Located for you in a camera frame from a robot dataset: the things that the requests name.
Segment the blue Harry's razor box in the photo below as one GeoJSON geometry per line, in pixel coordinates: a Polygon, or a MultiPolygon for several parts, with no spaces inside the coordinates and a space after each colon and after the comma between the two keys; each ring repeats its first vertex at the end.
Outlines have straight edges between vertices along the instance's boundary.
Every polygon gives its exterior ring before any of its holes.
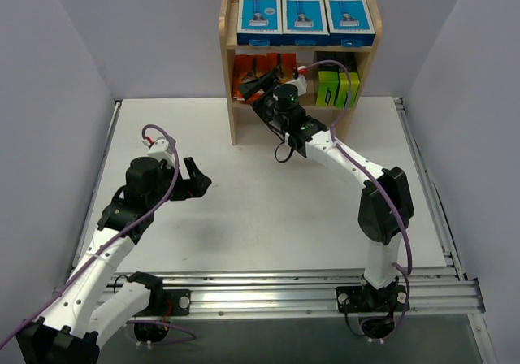
{"type": "Polygon", "coordinates": [[[324,0],[282,0],[282,44],[326,46],[329,31],[324,0]]]}
{"type": "Polygon", "coordinates": [[[331,46],[372,46],[375,28],[366,0],[324,0],[331,46]]]}

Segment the orange razor pack top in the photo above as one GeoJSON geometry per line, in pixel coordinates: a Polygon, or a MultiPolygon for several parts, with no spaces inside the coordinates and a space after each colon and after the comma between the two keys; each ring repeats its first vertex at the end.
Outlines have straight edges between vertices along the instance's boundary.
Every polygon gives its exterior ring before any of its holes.
{"type": "Polygon", "coordinates": [[[234,99],[239,101],[244,100],[239,90],[239,85],[248,83],[257,77],[256,64],[257,61],[252,55],[239,54],[235,57],[232,83],[232,95],[234,99]]]}

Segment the orange razor pack front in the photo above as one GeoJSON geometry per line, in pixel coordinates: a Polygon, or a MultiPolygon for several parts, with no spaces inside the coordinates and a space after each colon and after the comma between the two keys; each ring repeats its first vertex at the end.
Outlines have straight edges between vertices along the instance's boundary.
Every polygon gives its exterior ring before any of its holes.
{"type": "Polygon", "coordinates": [[[267,53],[267,66],[281,83],[293,80],[293,71],[297,69],[297,56],[294,53],[267,53]]]}

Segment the orange razor pack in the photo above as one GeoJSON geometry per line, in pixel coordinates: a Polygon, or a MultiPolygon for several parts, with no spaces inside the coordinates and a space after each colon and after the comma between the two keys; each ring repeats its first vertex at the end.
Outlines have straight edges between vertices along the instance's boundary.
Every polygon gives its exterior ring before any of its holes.
{"type": "Polygon", "coordinates": [[[271,70],[270,60],[266,55],[255,54],[251,55],[250,59],[249,76],[251,78],[259,78],[271,70]]]}
{"type": "Polygon", "coordinates": [[[294,53],[267,53],[267,66],[281,83],[293,80],[293,71],[297,69],[297,56],[294,53]]]}
{"type": "Polygon", "coordinates": [[[239,85],[248,83],[257,77],[256,64],[257,61],[252,55],[239,54],[235,57],[232,83],[232,95],[234,99],[239,101],[244,100],[239,90],[239,85]]]}

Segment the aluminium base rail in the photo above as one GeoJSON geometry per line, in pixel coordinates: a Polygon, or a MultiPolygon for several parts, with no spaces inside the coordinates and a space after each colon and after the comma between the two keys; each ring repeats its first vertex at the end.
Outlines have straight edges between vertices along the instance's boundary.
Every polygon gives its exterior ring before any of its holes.
{"type": "MultiPolygon", "coordinates": [[[[360,276],[359,270],[160,274],[166,288],[190,290],[190,319],[336,317],[336,288],[355,286],[360,276]]],[[[484,312],[478,283],[453,266],[418,268],[409,281],[411,315],[484,312]]]]}

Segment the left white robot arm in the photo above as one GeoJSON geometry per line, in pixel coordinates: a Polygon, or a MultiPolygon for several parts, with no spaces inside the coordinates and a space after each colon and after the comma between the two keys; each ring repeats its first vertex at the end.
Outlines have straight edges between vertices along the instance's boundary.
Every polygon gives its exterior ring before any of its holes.
{"type": "Polygon", "coordinates": [[[179,202],[206,194],[210,177],[191,157],[184,165],[187,178],[169,158],[131,161],[66,290],[17,332],[27,363],[95,363],[106,342],[127,324],[133,325],[138,344],[164,344],[172,328],[167,320],[180,309],[179,298],[164,290],[161,278],[134,272],[113,297],[102,305],[98,300],[154,221],[152,209],[162,199],[179,202]]]}

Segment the wooden three-tier shelf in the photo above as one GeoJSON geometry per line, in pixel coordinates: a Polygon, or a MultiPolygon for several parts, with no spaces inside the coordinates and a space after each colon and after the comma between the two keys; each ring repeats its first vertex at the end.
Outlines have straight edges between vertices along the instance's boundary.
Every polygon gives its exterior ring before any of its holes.
{"type": "MultiPolygon", "coordinates": [[[[371,65],[376,55],[380,40],[383,36],[383,21],[379,12],[376,0],[366,0],[368,11],[372,22],[375,25],[375,39],[372,45],[360,47],[343,47],[342,45],[282,45],[277,50],[311,50],[320,53],[350,53],[355,56],[357,71],[360,78],[360,85],[357,91],[355,102],[360,99],[363,89],[369,76],[371,65]]],[[[237,40],[237,24],[239,17],[239,0],[222,0],[219,14],[219,40],[222,55],[223,78],[227,97],[227,112],[229,118],[229,129],[231,143],[237,144],[239,129],[239,109],[250,107],[257,117],[273,132],[282,134],[284,132],[296,131],[297,125],[302,125],[310,117],[310,110],[319,110],[331,116],[330,124],[334,128],[334,135],[344,140],[347,136],[350,124],[353,120],[355,107],[339,109],[337,107],[316,106],[314,100],[316,79],[311,76],[308,66],[305,68],[303,76],[307,79],[308,90],[299,98],[293,100],[292,107],[283,106],[283,111],[279,112],[274,103],[272,92],[268,93],[267,98],[246,104],[235,100],[232,95],[233,72],[235,71],[234,62],[237,50],[251,50],[251,45],[240,45],[237,40]]]]}

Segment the white Harry's razor blister pack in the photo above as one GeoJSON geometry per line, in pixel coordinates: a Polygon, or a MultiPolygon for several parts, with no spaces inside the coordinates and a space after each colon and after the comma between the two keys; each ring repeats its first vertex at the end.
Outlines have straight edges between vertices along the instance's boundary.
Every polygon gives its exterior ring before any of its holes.
{"type": "Polygon", "coordinates": [[[236,39],[239,46],[282,45],[281,0],[239,0],[236,39]]]}

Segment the black green Gillette box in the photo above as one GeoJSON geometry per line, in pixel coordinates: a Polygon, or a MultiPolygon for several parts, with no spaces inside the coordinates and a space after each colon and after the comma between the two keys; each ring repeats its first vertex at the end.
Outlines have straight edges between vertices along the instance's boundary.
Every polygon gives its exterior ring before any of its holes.
{"type": "Polygon", "coordinates": [[[360,85],[360,77],[358,74],[358,66],[353,53],[337,53],[336,60],[342,63],[349,71],[350,77],[339,69],[338,70],[338,89],[336,92],[336,108],[353,108],[358,94],[360,85]]]}
{"type": "Polygon", "coordinates": [[[339,68],[333,63],[314,67],[316,106],[334,107],[340,87],[339,68]]]}

